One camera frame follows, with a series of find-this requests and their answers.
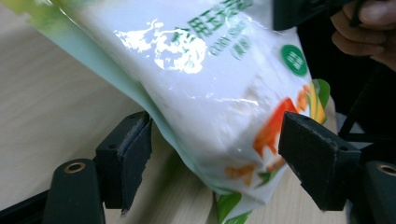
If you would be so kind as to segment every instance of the wooden table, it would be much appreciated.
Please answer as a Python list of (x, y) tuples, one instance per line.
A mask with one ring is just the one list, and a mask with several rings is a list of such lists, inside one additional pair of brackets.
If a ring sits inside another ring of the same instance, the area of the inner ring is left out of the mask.
[[(142, 108), (0, 5), (0, 210), (50, 187), (53, 171), (94, 149)], [(328, 108), (333, 118), (333, 104)], [(329, 119), (327, 126), (335, 130)], [(107, 223), (216, 223), (213, 194), (153, 128), (153, 153), (132, 209)], [(319, 211), (293, 172), (247, 223), (347, 223)]]

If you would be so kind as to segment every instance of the green label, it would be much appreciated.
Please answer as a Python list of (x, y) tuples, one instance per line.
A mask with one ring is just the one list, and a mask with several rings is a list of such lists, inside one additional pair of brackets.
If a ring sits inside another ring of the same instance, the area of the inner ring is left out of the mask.
[(308, 71), (308, 66), (303, 52), (294, 45), (285, 45), (282, 50), (282, 58), (288, 68), (297, 76), (303, 77)]

